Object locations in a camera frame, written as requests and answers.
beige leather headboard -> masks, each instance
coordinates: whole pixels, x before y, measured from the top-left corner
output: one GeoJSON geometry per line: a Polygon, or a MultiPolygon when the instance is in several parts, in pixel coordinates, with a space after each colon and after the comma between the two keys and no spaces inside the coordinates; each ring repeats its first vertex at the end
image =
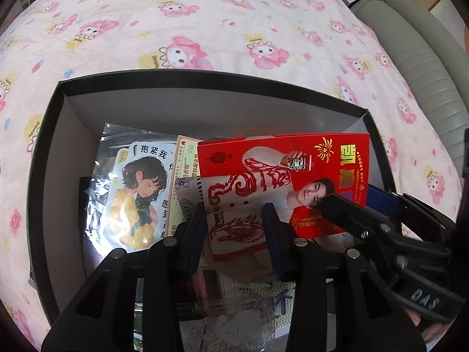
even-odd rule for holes
{"type": "Polygon", "coordinates": [[[361,0],[352,11],[378,36],[461,175],[469,127],[469,57],[414,0],[361,0]]]}

cartoon-print blanket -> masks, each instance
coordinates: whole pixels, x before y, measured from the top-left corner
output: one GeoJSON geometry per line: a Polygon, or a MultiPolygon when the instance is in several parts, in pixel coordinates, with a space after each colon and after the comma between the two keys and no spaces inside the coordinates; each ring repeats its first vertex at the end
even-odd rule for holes
{"type": "Polygon", "coordinates": [[[366,107],[397,191],[456,216],[445,147],[341,0],[37,0],[0,37],[0,297],[37,347],[49,325],[28,284],[26,195],[41,120],[60,79],[138,68],[254,75],[366,107]]]}

red packaging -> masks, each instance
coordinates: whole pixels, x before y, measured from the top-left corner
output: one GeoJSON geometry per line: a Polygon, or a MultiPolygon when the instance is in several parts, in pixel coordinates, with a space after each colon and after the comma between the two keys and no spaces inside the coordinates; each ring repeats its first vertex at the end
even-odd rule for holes
{"type": "Polygon", "coordinates": [[[368,134],[278,135],[198,144],[203,198],[215,261],[266,248],[261,210],[272,202],[296,234],[344,232],[317,203],[338,193],[365,206],[368,134]]]}

metal screw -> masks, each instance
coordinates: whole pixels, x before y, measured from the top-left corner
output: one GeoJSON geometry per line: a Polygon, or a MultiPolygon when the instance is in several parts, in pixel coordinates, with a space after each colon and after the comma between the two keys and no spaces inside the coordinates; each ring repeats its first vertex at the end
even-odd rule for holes
{"type": "Polygon", "coordinates": [[[399,266],[400,268],[406,268],[407,263],[409,263],[409,261],[407,261],[407,258],[404,257],[403,255],[398,255],[396,262],[397,262],[397,266],[399,266]]]}
{"type": "Polygon", "coordinates": [[[357,249],[348,249],[347,250],[347,255],[351,259],[356,260],[360,256],[360,252],[357,249]]]}
{"type": "Polygon", "coordinates": [[[390,228],[388,225],[386,225],[386,224],[381,224],[381,225],[379,225],[379,227],[380,227],[381,230],[383,230],[383,232],[385,232],[385,233],[389,233],[389,232],[391,231],[391,228],[390,228]]]}
{"type": "Polygon", "coordinates": [[[166,237],[165,239],[163,239],[164,246],[171,247],[171,246],[174,246],[175,244],[177,244],[176,237],[166,237]]]}
{"type": "Polygon", "coordinates": [[[295,238],[294,242],[298,247],[305,247],[308,244],[308,240],[304,238],[295,238]]]}
{"type": "Polygon", "coordinates": [[[114,249],[111,251],[111,257],[113,257],[114,259],[118,259],[122,257],[124,254],[125,254],[124,249],[114,249]]]}

open box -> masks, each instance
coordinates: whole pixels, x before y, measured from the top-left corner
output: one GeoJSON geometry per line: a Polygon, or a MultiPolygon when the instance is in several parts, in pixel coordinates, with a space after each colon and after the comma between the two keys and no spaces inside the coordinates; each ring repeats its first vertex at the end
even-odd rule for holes
{"type": "Polygon", "coordinates": [[[316,91],[221,72],[136,70],[59,82],[34,150],[28,236],[50,323],[84,283],[79,179],[90,176],[105,123],[198,139],[292,133],[369,133],[369,182],[395,191],[369,112],[316,91]]]}

